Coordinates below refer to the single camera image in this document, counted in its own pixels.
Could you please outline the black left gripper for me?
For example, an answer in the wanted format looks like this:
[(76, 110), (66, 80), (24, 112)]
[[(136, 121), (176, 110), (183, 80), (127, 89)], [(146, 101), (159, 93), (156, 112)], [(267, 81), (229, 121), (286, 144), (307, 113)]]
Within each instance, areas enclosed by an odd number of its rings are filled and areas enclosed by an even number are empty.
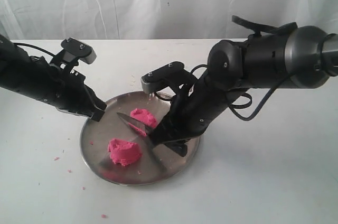
[[(52, 93), (47, 99), (47, 104), (58, 111), (84, 116), (95, 122), (101, 121), (107, 104), (98, 98), (95, 92), (84, 84), (85, 76), (72, 69), (61, 83), (56, 83)], [(90, 110), (89, 100), (96, 108)]]

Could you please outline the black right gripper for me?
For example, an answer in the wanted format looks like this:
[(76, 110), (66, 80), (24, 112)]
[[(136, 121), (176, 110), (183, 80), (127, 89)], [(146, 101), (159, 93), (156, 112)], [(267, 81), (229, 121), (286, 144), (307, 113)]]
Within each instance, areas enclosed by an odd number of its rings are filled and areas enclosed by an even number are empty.
[(231, 89), (230, 76), (203, 73), (184, 103), (150, 132), (148, 136), (153, 145), (164, 144), (180, 157), (185, 157), (187, 139), (203, 134), (209, 124), (228, 108), (227, 92)]

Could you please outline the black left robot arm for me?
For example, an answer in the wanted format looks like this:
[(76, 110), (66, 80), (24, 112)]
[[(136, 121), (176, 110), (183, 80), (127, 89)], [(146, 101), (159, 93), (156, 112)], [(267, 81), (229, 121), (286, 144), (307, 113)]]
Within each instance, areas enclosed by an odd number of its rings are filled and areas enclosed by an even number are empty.
[(100, 121), (107, 107), (85, 84), (74, 68), (79, 61), (92, 64), (94, 49), (74, 38), (61, 43), (62, 50), (47, 62), (28, 55), (18, 43), (1, 36), (1, 87), (55, 107), (57, 110)]

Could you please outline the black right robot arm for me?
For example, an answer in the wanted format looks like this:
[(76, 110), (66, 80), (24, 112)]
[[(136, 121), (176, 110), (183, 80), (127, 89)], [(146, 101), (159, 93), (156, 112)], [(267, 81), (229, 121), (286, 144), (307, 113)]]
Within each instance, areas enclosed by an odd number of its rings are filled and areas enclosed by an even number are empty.
[(209, 52), (204, 72), (196, 77), (178, 61), (166, 64), (141, 78), (143, 91), (157, 94), (171, 88), (170, 109), (148, 135), (150, 146), (165, 145), (180, 156), (187, 154), (187, 141), (201, 136), (226, 109), (239, 116), (240, 97), (250, 89), (267, 89), (251, 115), (254, 119), (279, 88), (315, 89), (337, 76), (337, 34), (316, 26), (280, 27), (253, 23), (238, 16), (232, 21), (252, 31), (245, 41), (221, 40)]

